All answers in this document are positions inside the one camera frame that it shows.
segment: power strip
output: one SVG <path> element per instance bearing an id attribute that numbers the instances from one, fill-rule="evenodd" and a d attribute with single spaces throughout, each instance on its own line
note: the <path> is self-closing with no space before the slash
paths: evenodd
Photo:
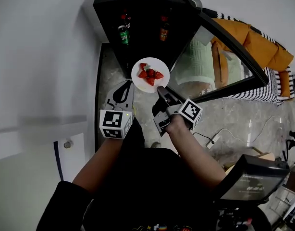
<path id="1" fill-rule="evenodd" d="M 211 141 L 209 141 L 207 144 L 206 144 L 206 147 L 208 149 L 211 149 L 211 147 L 217 142 L 217 140 L 220 138 L 220 136 L 218 135 L 218 133 L 216 133 L 214 135 L 214 137 L 211 138 Z"/>

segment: white wall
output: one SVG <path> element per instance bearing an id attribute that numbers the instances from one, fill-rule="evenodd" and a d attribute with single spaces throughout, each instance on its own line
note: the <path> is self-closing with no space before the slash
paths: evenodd
<path id="1" fill-rule="evenodd" d="M 100 42 L 84 1 L 0 0 L 0 158 L 81 132 L 94 151 Z"/>
<path id="2" fill-rule="evenodd" d="M 35 231 L 59 181 L 52 143 L 0 160 L 0 231 Z"/>
<path id="3" fill-rule="evenodd" d="M 294 60 L 295 0 L 201 0 L 203 7 L 231 15 L 267 33 L 282 44 Z"/>

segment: orange cushion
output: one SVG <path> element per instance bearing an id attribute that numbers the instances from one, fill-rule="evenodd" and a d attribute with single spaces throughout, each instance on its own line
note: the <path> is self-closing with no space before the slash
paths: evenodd
<path id="1" fill-rule="evenodd" d="M 221 53 L 221 51 L 221 46 L 217 42 L 214 42 L 211 47 L 211 53 L 213 56 L 216 88 L 226 86 L 229 79 L 228 62 L 225 55 Z"/>
<path id="2" fill-rule="evenodd" d="M 253 30 L 249 31 L 243 46 L 261 68 L 268 65 L 278 50 L 274 43 L 269 42 Z"/>
<path id="3" fill-rule="evenodd" d="M 280 77 L 280 85 L 281 85 L 281 97 L 290 97 L 290 84 L 289 84 L 289 76 L 286 71 L 279 73 Z"/>
<path id="4" fill-rule="evenodd" d="M 281 45 L 278 45 L 278 51 L 268 63 L 267 67 L 278 72 L 285 71 L 287 66 L 291 63 L 294 56 L 288 53 Z"/>
<path id="5" fill-rule="evenodd" d="M 227 30 L 240 44 L 243 44 L 246 40 L 247 34 L 251 26 L 238 21 L 228 21 L 222 19 L 214 19 L 214 21 L 221 25 L 225 30 Z M 217 37 L 214 37 L 211 43 L 213 43 L 214 41 L 217 41 L 224 51 L 231 51 Z"/>

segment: black cabinet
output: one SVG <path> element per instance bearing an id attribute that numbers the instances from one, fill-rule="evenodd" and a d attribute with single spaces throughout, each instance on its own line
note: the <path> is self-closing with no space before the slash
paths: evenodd
<path id="1" fill-rule="evenodd" d="M 268 79 L 251 55 L 226 30 L 209 18 L 201 9 L 195 8 L 188 0 L 95 0 L 93 4 L 114 53 L 126 77 L 131 76 L 134 64 L 145 57 L 162 60 L 171 71 L 167 88 L 181 99 L 191 97 L 195 102 L 203 102 L 242 91 L 262 87 Z M 130 17 L 129 38 L 122 44 L 118 30 L 125 25 L 123 14 Z M 165 40 L 161 40 L 162 28 Z M 204 29 L 210 36 L 216 36 L 244 63 L 251 73 L 223 88 L 213 85 L 208 93 L 187 93 L 179 81 L 174 79 L 175 64 L 193 40 L 198 29 Z"/>

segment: white wire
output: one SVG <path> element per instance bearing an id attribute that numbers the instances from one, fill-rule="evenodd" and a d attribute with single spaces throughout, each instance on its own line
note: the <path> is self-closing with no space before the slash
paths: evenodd
<path id="1" fill-rule="evenodd" d="M 256 138 L 255 138 L 253 141 L 242 141 L 241 139 L 235 137 L 235 136 L 231 133 L 231 131 L 229 131 L 229 130 L 226 129 L 226 128 L 222 128 L 222 129 L 220 129 L 219 132 L 218 132 L 217 134 L 219 135 L 219 133 L 220 133 L 221 131 L 225 130 L 225 131 L 228 131 L 234 139 L 239 140 L 239 141 L 241 141 L 242 143 L 253 143 L 253 142 L 255 142 L 255 141 L 257 140 L 257 138 L 262 134 L 262 132 L 263 132 L 263 130 L 264 130 L 264 128 L 265 128 L 266 123 L 267 123 L 270 119 L 272 119 L 273 117 L 281 117 L 281 116 L 278 116 L 278 115 L 272 115 L 271 117 L 269 117 L 269 118 L 265 121 L 264 126 L 263 126 L 261 132 L 256 136 Z"/>

